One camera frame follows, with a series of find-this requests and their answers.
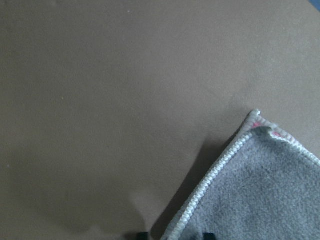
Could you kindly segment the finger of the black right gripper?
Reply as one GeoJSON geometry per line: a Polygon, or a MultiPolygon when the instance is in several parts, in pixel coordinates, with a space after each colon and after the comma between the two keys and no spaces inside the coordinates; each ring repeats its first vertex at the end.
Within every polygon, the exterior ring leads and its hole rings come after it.
{"type": "Polygon", "coordinates": [[[205,232],[203,234],[203,240],[216,240],[216,236],[212,232],[205,232]]]}

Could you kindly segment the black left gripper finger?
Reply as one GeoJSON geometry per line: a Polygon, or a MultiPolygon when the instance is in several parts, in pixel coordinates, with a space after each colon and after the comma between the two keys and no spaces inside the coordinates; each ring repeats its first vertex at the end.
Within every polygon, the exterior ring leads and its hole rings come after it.
{"type": "Polygon", "coordinates": [[[135,235],[135,240],[149,240],[149,233],[148,232],[138,232],[135,235]]]}

